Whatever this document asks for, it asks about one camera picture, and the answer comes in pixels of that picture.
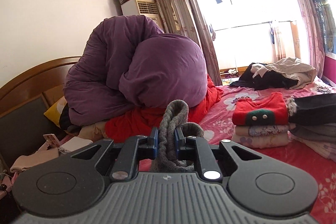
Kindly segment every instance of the folded gray garment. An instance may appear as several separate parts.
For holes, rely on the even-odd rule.
[[[320,126],[300,126],[297,124],[290,132],[304,140],[336,143],[335,124],[323,124]]]
[[[166,108],[159,127],[157,158],[152,161],[152,172],[192,172],[194,165],[177,159],[174,131],[180,126],[185,137],[203,137],[203,129],[194,122],[187,122],[189,108],[182,100],[172,101]]]

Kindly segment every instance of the purple comforter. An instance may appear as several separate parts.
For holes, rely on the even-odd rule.
[[[63,91],[78,126],[176,99],[193,107],[207,92],[205,60],[192,40],[164,34],[145,16],[112,17],[93,30]]]

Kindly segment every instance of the pink floral bedspread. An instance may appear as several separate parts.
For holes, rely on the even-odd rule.
[[[336,93],[336,88],[324,84],[316,78],[314,83],[300,90],[267,89],[254,91],[251,88],[220,87],[224,95],[220,102],[216,103],[200,122],[204,129],[204,138],[210,144],[218,144],[222,139],[231,139],[234,125],[232,113],[236,102],[241,97],[250,97],[252,100],[260,100],[268,97],[272,92],[283,94],[285,100],[290,97],[306,97],[322,93]],[[311,211],[311,215],[322,224],[336,223],[336,162],[327,160],[313,151],[311,148],[291,140],[286,146],[256,151],[267,156],[281,160],[310,173],[319,185],[319,195]],[[142,161],[140,170],[148,170],[150,161]]]

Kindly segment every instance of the wooden headboard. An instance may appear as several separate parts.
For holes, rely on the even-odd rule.
[[[68,70],[80,57],[65,57],[37,65],[0,88],[0,158],[6,168],[20,155],[43,143],[43,134],[65,134],[43,113],[63,96]]]

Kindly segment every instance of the yellow pillow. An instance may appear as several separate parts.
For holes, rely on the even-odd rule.
[[[57,125],[59,128],[59,118],[62,114],[62,111],[67,104],[66,99],[64,96],[59,99],[56,103],[54,103],[46,112],[44,112],[44,115],[52,121],[55,125]]]

